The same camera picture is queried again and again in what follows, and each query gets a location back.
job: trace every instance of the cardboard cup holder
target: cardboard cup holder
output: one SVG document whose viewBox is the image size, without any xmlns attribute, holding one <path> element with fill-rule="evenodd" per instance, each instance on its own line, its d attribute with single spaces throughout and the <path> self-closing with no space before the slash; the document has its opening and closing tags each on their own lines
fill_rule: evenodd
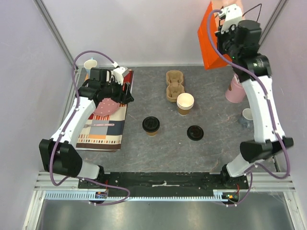
<svg viewBox="0 0 307 230">
<path fill-rule="evenodd" d="M 177 97 L 184 93 L 183 73 L 179 70 L 170 70 L 166 73 L 166 97 L 170 102 L 177 102 Z"/>
</svg>

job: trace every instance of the black cup lid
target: black cup lid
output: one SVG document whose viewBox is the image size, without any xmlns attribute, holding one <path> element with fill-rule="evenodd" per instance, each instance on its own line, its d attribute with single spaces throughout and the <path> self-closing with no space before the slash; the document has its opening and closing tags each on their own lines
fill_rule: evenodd
<svg viewBox="0 0 307 230">
<path fill-rule="evenodd" d="M 191 140 L 201 140 L 203 138 L 203 130 L 199 126 L 190 126 L 187 130 L 187 135 Z"/>
<path fill-rule="evenodd" d="M 160 121 L 154 116 L 149 116 L 143 120 L 143 129 L 148 133 L 157 131 L 160 127 Z"/>
</svg>

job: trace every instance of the pink plate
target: pink plate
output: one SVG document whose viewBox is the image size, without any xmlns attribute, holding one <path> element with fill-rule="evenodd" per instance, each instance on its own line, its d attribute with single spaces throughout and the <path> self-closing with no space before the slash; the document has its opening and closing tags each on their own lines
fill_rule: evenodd
<svg viewBox="0 0 307 230">
<path fill-rule="evenodd" d="M 94 114 L 98 116 L 107 116 L 113 114 L 119 108 L 119 103 L 114 102 L 110 98 L 105 98 L 99 103 Z"/>
</svg>

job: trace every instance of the paper cup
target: paper cup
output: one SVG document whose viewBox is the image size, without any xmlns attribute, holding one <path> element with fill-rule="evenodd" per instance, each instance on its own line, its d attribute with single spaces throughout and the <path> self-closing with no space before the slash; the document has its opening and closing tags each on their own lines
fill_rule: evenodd
<svg viewBox="0 0 307 230">
<path fill-rule="evenodd" d="M 243 110 L 241 117 L 239 118 L 239 123 L 245 128 L 251 127 L 253 123 L 253 115 L 250 108 Z"/>
<path fill-rule="evenodd" d="M 91 74 L 91 68 L 95 68 L 97 66 L 97 61 L 94 59 L 89 59 L 84 63 L 84 68 L 88 74 L 88 77 L 90 77 Z"/>
<path fill-rule="evenodd" d="M 194 105 L 194 97 L 189 93 L 182 93 L 177 97 L 178 112 L 180 115 L 187 115 Z"/>
<path fill-rule="evenodd" d="M 154 116 L 149 116 L 143 120 L 142 127 L 147 135 L 154 137 L 160 128 L 160 121 Z"/>
<path fill-rule="evenodd" d="M 236 74 L 234 74 L 234 77 L 231 80 L 231 83 L 226 91 L 225 96 L 227 100 L 232 103 L 240 103 L 246 96 L 245 90 L 239 82 Z"/>
</svg>

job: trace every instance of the cable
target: cable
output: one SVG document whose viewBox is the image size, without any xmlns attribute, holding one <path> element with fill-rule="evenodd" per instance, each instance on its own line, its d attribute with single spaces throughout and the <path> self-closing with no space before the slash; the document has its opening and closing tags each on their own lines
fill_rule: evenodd
<svg viewBox="0 0 307 230">
<path fill-rule="evenodd" d="M 95 184 L 100 185 L 100 186 L 105 186 L 105 187 L 109 187 L 109 188 L 117 188 L 117 189 L 120 189 L 120 190 L 124 190 L 124 191 L 126 191 L 126 192 L 128 193 L 128 194 L 126 195 L 126 197 L 124 197 L 123 199 L 118 200 L 118 201 L 114 201 L 114 202 L 111 202 L 111 203 L 103 203 L 103 204 L 97 204 L 97 203 L 94 203 L 94 202 L 89 201 L 89 204 L 91 204 L 91 205 L 95 205 L 95 206 L 115 205 L 115 204 L 119 204 L 119 203 L 124 202 L 124 201 L 127 200 L 127 199 L 129 198 L 129 196 L 130 196 L 130 191 L 129 191 L 129 189 L 127 189 L 127 188 L 117 187 L 117 186 L 108 185 L 108 184 L 103 184 L 103 183 L 94 181 L 94 180 L 89 179 L 89 178 L 84 178 L 84 180 L 86 180 L 86 181 L 88 181 L 88 182 L 91 182 L 91 183 L 95 183 Z"/>
<path fill-rule="evenodd" d="M 77 98 L 77 104 L 76 104 L 76 109 L 78 109 L 79 107 L 79 103 L 80 103 L 80 95 L 79 95 L 79 92 L 78 92 L 78 87 L 77 87 L 77 83 L 75 81 L 75 65 L 76 65 L 76 62 L 78 60 L 79 57 L 81 57 L 83 54 L 87 54 L 87 53 L 96 53 L 96 54 L 100 54 L 104 57 L 106 57 L 109 61 L 111 61 L 112 63 L 114 63 L 114 61 L 107 55 L 105 55 L 104 53 L 101 53 L 99 51 L 95 51 L 95 50 L 87 50 L 87 51 L 84 51 L 82 53 L 80 53 L 73 61 L 73 64 L 72 64 L 72 67 L 71 67 L 71 79 L 72 79 L 72 84 L 73 84 L 73 87 L 75 89 L 75 92 L 76 92 L 76 98 Z M 55 180 L 54 180 L 54 177 L 53 177 L 53 160 L 54 160 L 54 156 L 55 156 L 55 153 L 57 151 L 57 147 L 59 145 L 59 142 L 61 140 L 61 138 L 64 136 L 65 134 L 65 131 L 69 125 L 69 123 L 72 121 L 73 117 L 75 116 L 77 110 L 74 110 L 71 114 L 71 116 L 69 117 L 69 119 L 67 120 L 66 124 L 64 125 L 63 129 L 62 129 L 62 132 L 61 134 L 59 135 L 58 139 L 56 140 L 56 143 L 54 144 L 54 147 L 52 149 L 52 152 L 51 152 L 51 156 L 50 156 L 50 164 L 49 164 L 49 174 L 50 174 L 50 179 L 51 179 L 51 182 L 54 186 L 59 186 L 61 185 L 67 178 L 68 176 L 65 176 L 64 179 L 62 179 L 59 183 L 56 183 Z M 107 184 L 102 184 L 102 183 L 99 183 L 99 182 L 96 182 L 92 179 L 89 179 L 89 178 L 78 178 L 78 179 L 84 179 L 86 181 L 89 181 L 91 183 L 94 183 L 94 184 L 97 184 L 97 185 L 100 185 L 100 186 L 104 186 L 104 187 L 110 187 L 110 188 L 117 188 L 117 189 L 121 189 L 121 190 L 125 190 L 128 192 L 128 195 L 119 200 L 119 201 L 115 201 L 115 202 L 112 202 L 112 203 L 106 203 L 106 204 L 96 204 L 96 205 L 104 205 L 104 206 L 107 206 L 107 205 L 114 205 L 114 204 L 118 204 L 118 203 L 121 203 L 123 201 L 125 201 L 126 199 L 128 199 L 128 197 L 130 196 L 130 191 L 127 189 L 127 188 L 123 188 L 123 187 L 117 187 L 117 186 L 112 186 L 112 185 L 107 185 Z"/>
<path fill-rule="evenodd" d="M 224 6 L 222 6 L 222 7 L 220 8 L 220 10 L 223 9 L 223 8 L 224 8 Z M 217 16 L 219 16 L 218 13 L 216 14 L 216 16 L 215 16 L 214 18 L 216 18 Z"/>
<path fill-rule="evenodd" d="M 259 3 L 258 5 L 254 6 L 253 8 L 249 9 L 248 11 L 244 12 L 244 14 L 242 15 L 242 17 L 244 17 L 245 14 L 247 14 L 248 12 L 252 11 L 253 9 L 255 9 L 256 7 L 260 6 L 260 9 L 259 9 L 259 13 L 258 13 L 258 18 L 257 18 L 257 22 L 258 22 L 258 19 L 260 17 L 260 13 L 261 13 L 261 8 L 262 8 L 262 3 Z"/>
<path fill-rule="evenodd" d="M 86 79 L 86 80 L 83 82 L 82 86 L 86 86 L 86 85 L 88 84 L 89 81 L 90 81 L 90 79 Z"/>
<path fill-rule="evenodd" d="M 235 63 L 232 63 L 231 61 L 227 60 L 218 50 L 217 48 L 215 47 L 214 45 L 214 42 L 212 40 L 212 37 L 211 37 L 211 32 L 210 32 L 210 18 L 212 17 L 212 15 L 214 13 L 221 13 L 222 11 L 221 10 L 213 10 L 210 12 L 209 16 L 208 16 L 208 19 L 207 19 L 207 34 L 208 34 L 208 37 L 209 37 L 209 41 L 211 43 L 211 46 L 212 48 L 215 50 L 215 52 L 217 53 L 217 55 L 223 60 L 225 61 L 227 64 L 241 70 L 241 71 L 244 71 L 245 73 L 249 74 L 253 79 L 255 79 L 255 81 L 258 82 L 258 84 L 261 86 L 263 92 L 264 92 L 264 95 L 268 95 L 268 91 L 267 89 L 265 88 L 264 84 L 262 83 L 262 81 L 251 71 L 249 71 L 248 69 L 242 67 L 242 66 L 239 66 Z M 284 176 L 276 176 L 274 173 L 272 173 L 269 169 L 267 169 L 264 165 L 260 164 L 260 163 L 255 163 L 254 165 L 252 165 L 251 167 L 249 167 L 246 172 L 248 172 L 250 169 L 252 169 L 253 167 L 255 166 L 260 166 L 262 167 L 268 174 L 270 174 L 271 176 L 277 178 L 277 179 L 284 179 L 286 177 L 288 177 L 290 175 L 290 159 L 289 159 L 289 156 L 288 156 L 288 152 L 287 152 L 287 149 L 283 143 L 283 140 L 282 138 L 279 136 L 279 134 L 276 132 L 277 130 L 277 126 L 276 126 L 276 122 L 275 122 L 275 118 L 274 118 L 274 114 L 273 114 L 273 108 L 272 108 L 272 104 L 271 104 L 271 101 L 269 100 L 269 98 L 267 99 L 267 104 L 268 104 L 268 108 L 269 108 L 269 113 L 270 113 L 270 118 L 271 118 L 271 121 L 272 121 L 272 126 L 273 126 L 273 131 L 283 149 L 283 153 L 284 153 L 284 157 L 286 159 L 286 167 L 287 167 L 287 170 L 286 170 L 286 174 Z"/>
<path fill-rule="evenodd" d="M 218 205 L 223 205 L 223 206 L 226 206 L 226 207 L 236 207 L 238 204 L 242 203 L 246 197 L 248 196 L 248 194 L 250 193 L 250 190 L 251 190 L 251 187 L 253 185 L 253 173 L 252 172 L 248 172 L 247 175 L 250 174 L 250 183 L 249 183 L 249 188 L 248 188 L 248 191 L 246 192 L 245 196 L 239 200 L 238 202 L 236 202 L 235 204 L 233 205 L 225 205 L 225 204 L 221 204 L 221 203 L 218 203 L 218 202 L 215 202 L 216 204 Z"/>
<path fill-rule="evenodd" d="M 240 200 L 240 193 L 239 193 L 239 191 L 237 191 L 237 193 L 235 195 L 238 195 L 238 201 L 239 201 Z M 229 197 L 228 197 L 228 200 L 230 202 L 234 203 L 234 204 L 236 204 L 238 202 L 238 201 L 236 202 L 236 201 L 231 200 Z"/>
<path fill-rule="evenodd" d="M 239 184 L 236 184 L 236 188 L 237 188 L 237 192 L 236 192 L 235 195 L 240 194 L 240 193 L 239 193 L 239 192 L 240 192 L 240 186 L 239 186 Z"/>
</svg>

